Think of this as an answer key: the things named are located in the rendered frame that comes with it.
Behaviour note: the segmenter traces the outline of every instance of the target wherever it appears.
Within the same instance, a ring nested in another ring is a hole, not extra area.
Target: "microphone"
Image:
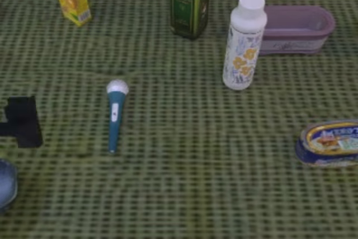
[[[117,151],[122,109],[128,92],[127,83],[119,79],[111,81],[107,86],[107,94],[110,101],[110,137],[108,148],[110,153],[116,153]]]

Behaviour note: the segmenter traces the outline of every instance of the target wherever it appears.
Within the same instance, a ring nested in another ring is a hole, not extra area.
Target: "yellow flower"
[[[249,75],[250,72],[251,72],[251,67],[243,67],[243,68],[241,69],[241,73],[242,73],[244,76]]]
[[[242,68],[244,65],[246,65],[246,61],[243,61],[240,57],[236,57],[233,64],[235,66],[235,69],[239,70],[240,68]]]
[[[255,53],[256,53],[257,49],[247,49],[244,57],[246,59],[252,60],[255,57]]]

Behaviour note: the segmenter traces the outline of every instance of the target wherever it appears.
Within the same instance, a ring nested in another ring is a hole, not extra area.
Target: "green box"
[[[195,39],[208,24],[209,0],[170,0],[171,29],[186,38]]]

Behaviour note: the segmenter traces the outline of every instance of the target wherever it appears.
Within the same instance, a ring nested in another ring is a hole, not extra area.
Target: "purple planter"
[[[260,54],[317,53],[335,29],[332,14],[317,6],[266,6]]]

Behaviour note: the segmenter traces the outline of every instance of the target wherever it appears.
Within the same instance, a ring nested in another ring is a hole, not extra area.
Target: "table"
[[[356,238],[358,170],[295,157],[309,123],[358,117],[358,1],[318,4],[337,29],[317,55],[260,57],[253,85],[222,83],[231,9],[211,2],[196,41],[165,1],[94,1],[77,28],[57,1],[0,1],[0,105],[36,95],[45,143],[0,157],[19,170],[0,238]],[[119,154],[106,85],[130,86]]]

